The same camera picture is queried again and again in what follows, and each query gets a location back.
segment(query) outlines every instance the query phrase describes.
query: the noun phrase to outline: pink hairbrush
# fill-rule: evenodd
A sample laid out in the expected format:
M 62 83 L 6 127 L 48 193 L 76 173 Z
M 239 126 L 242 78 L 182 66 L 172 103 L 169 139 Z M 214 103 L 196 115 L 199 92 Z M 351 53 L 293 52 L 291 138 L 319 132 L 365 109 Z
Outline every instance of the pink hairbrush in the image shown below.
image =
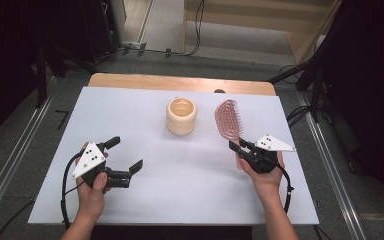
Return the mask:
M 214 113 L 217 128 L 220 135 L 239 145 L 239 137 L 242 134 L 242 124 L 239 119 L 238 107 L 235 100 L 226 100 L 216 108 Z M 242 170 L 239 163 L 239 155 L 236 153 L 236 166 Z

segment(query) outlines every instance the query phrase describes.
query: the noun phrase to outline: black cable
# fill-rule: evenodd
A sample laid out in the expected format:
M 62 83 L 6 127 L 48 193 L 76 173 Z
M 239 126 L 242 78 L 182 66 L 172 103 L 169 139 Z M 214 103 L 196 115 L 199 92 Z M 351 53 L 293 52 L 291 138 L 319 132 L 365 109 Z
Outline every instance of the black cable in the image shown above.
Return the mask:
M 79 185 L 73 187 L 72 189 L 68 190 L 65 195 L 71 193 L 72 191 L 76 190 L 77 188 L 79 188 L 81 185 L 83 185 L 83 183 L 85 183 L 85 181 L 81 182 Z
M 282 72 L 282 70 L 283 70 L 284 68 L 286 68 L 286 67 L 296 67 L 296 68 L 299 69 L 298 65 L 285 65 L 285 66 L 281 67 L 281 68 L 279 69 L 279 71 L 277 71 L 277 74 L 280 74 L 280 73 Z M 285 83 L 287 83 L 287 84 L 295 84 L 295 83 L 293 83 L 293 82 L 288 82 L 288 81 L 286 81 L 285 79 L 282 79 L 282 81 L 285 82 Z
M 198 6 L 198 10 L 196 11 L 196 15 L 195 15 L 195 31 L 196 31 L 196 38 L 197 38 L 195 48 L 192 50 L 192 52 L 186 54 L 186 56 L 192 56 L 199 50 L 199 46 L 201 44 L 201 23 L 202 23 L 202 15 L 204 14 L 204 5 L 205 5 L 205 2 L 204 0 L 202 0 Z M 201 16 L 199 19 L 199 27 L 198 27 L 198 13 L 200 9 L 201 9 Z
M 114 54 L 125 52 L 127 51 L 137 51 L 137 52 L 151 52 L 151 53 L 162 53 L 165 55 L 173 55 L 173 56 L 192 56 L 194 55 L 201 45 L 201 24 L 202 24 L 202 16 L 204 14 L 204 5 L 205 1 L 201 0 L 201 3 L 198 6 L 198 9 L 196 11 L 195 15 L 195 31 L 196 31 L 196 44 L 195 48 L 190 53 L 177 53 L 177 52 L 166 52 L 166 51 L 159 51 L 159 50 L 147 50 L 147 49 L 133 49 L 133 48 L 121 48 L 119 51 L 115 52 Z
M 314 231 L 315 231 L 316 234 L 317 234 L 317 238 L 318 238 L 319 240 L 322 240 L 322 236 L 320 235 L 320 232 L 319 232 L 319 230 L 317 229 L 317 225 L 313 225 L 313 228 L 314 228 Z
M 26 210 L 26 208 L 28 208 L 30 205 L 32 205 L 34 202 L 36 201 L 36 195 L 33 196 L 32 199 L 30 199 L 30 201 L 24 205 L 24 207 L 22 207 L 20 210 L 18 210 L 6 223 L 5 225 L 1 228 L 0 230 L 0 238 L 2 236 L 2 234 L 4 233 L 5 229 L 12 223 L 12 221 L 14 221 L 14 219 L 16 219 L 18 217 L 18 215 L 20 215 L 24 210 Z
M 299 122 L 299 120 L 301 120 L 308 112 L 310 112 L 310 110 L 308 109 L 304 109 L 302 111 L 300 111 L 297 115 L 297 117 L 292 120 L 291 123 L 289 123 L 289 128 L 292 128 L 297 122 Z
M 297 107 L 295 108 L 289 115 L 288 117 L 286 117 L 286 120 L 289 122 L 293 117 L 295 117 L 299 111 L 301 110 L 305 110 L 305 109 L 310 109 L 310 106 L 300 106 L 300 107 Z
M 282 171 L 282 174 L 283 174 L 283 176 L 285 176 L 286 181 L 287 181 L 286 200 L 285 200 L 285 205 L 284 205 L 283 209 L 285 210 L 286 213 L 288 213 L 289 204 L 291 203 L 291 194 L 292 194 L 292 190 L 294 190 L 294 188 L 291 186 L 291 179 L 289 178 L 288 172 L 286 172 L 286 170 L 282 166 L 280 166 L 279 163 L 276 164 L 276 167 L 279 168 L 280 171 Z
M 73 158 L 68 161 L 67 166 L 65 167 L 64 171 L 64 178 L 62 179 L 62 196 L 61 196 L 61 213 L 62 217 L 64 219 L 64 224 L 65 228 L 68 229 L 70 227 L 70 220 L 68 219 L 67 215 L 67 206 L 65 204 L 65 195 L 66 195 L 66 185 L 67 185 L 67 176 L 68 176 L 68 171 L 70 171 L 70 166 L 73 164 L 73 162 L 82 156 L 84 150 L 80 151 L 76 155 L 73 156 Z
M 321 239 L 321 236 L 320 236 L 320 233 L 319 233 L 319 231 L 320 231 L 320 232 L 323 233 L 323 235 L 325 237 L 327 237 L 327 239 L 332 240 L 318 225 L 313 225 L 313 227 L 314 227 L 314 231 L 316 231 L 316 234 L 319 236 L 319 239 Z

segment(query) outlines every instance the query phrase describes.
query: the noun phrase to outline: wrist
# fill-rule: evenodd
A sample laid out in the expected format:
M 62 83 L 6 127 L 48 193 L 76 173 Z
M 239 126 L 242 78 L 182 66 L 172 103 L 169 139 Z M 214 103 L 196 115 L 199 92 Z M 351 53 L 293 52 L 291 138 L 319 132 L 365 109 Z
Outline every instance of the wrist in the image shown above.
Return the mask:
M 82 211 L 77 212 L 74 218 L 73 225 L 78 225 L 83 229 L 93 229 L 98 219 L 90 214 L 83 213 Z

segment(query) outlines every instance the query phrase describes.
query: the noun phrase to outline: hand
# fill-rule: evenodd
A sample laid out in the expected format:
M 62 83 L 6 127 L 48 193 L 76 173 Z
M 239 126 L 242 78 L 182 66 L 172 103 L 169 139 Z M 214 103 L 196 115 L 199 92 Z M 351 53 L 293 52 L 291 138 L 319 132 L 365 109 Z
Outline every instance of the hand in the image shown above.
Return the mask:
M 279 165 L 285 168 L 281 152 L 277 152 L 277 159 Z M 280 201 L 279 186 L 282 171 L 276 167 L 270 173 L 258 174 L 244 159 L 240 159 L 240 163 L 244 172 L 251 177 L 255 191 L 263 204 L 268 239 L 298 239 Z
M 85 149 L 88 143 L 83 145 L 82 149 Z M 70 228 L 65 232 L 61 239 L 70 240 L 84 240 L 90 239 L 90 234 L 93 227 L 102 214 L 105 206 L 105 198 L 102 190 L 107 184 L 107 174 L 101 172 L 96 176 L 93 182 L 93 187 L 90 188 L 87 184 L 83 183 L 83 179 L 78 177 L 76 179 L 77 194 L 79 196 L 79 209 L 77 210 L 76 218 L 71 224 Z
M 277 159 L 280 166 L 284 168 L 282 152 L 277 152 Z M 244 159 L 240 159 L 240 164 L 243 171 L 251 177 L 255 191 L 261 201 L 266 201 L 271 196 L 279 195 L 279 185 L 282 179 L 282 171 L 279 168 L 274 168 L 270 173 L 258 174 Z
M 83 149 L 86 148 L 88 143 L 83 145 Z M 90 188 L 87 184 L 82 184 L 83 179 L 78 177 L 76 179 L 77 194 L 79 196 L 79 209 L 77 211 L 77 217 L 89 219 L 90 221 L 96 222 L 102 214 L 105 206 L 104 194 L 102 193 L 105 185 L 107 184 L 107 174 L 101 172 L 96 176 L 93 183 L 93 188 Z

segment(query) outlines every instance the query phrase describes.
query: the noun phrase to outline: metal frame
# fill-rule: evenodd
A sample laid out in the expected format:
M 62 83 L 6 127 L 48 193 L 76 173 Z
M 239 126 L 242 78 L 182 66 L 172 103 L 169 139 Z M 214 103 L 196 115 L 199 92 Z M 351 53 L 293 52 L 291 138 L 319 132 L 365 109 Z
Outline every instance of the metal frame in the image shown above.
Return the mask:
M 298 96 L 301 105 L 310 105 L 309 100 L 303 93 L 299 92 Z M 336 168 L 329 147 L 326 144 L 320 125 L 314 121 L 310 113 L 307 113 L 306 117 L 351 237 L 354 240 L 367 239 L 351 198 Z
M 32 141 L 37 129 L 40 126 L 40 123 L 43 120 L 43 117 L 45 116 L 46 112 L 48 111 L 48 108 L 52 102 L 54 92 L 59 86 L 60 80 L 56 77 L 52 77 L 49 80 L 48 83 L 48 89 L 49 89 L 49 95 L 48 98 L 46 98 L 44 104 L 41 108 L 38 108 L 34 111 L 29 123 L 27 124 L 26 128 L 24 129 L 23 133 L 21 134 L 21 137 L 18 139 L 17 144 L 15 145 L 14 149 L 11 152 L 11 155 L 9 156 L 8 160 L 6 161 L 5 165 L 3 166 L 1 172 L 0 172 L 0 201 L 2 199 L 2 196 L 5 193 L 5 190 L 7 189 L 8 185 L 11 182 L 12 177 L 14 176 L 15 172 L 17 171 L 18 165 L 20 165 L 20 162 L 23 159 L 24 153 L 26 152 L 27 148 L 30 145 L 30 142 Z

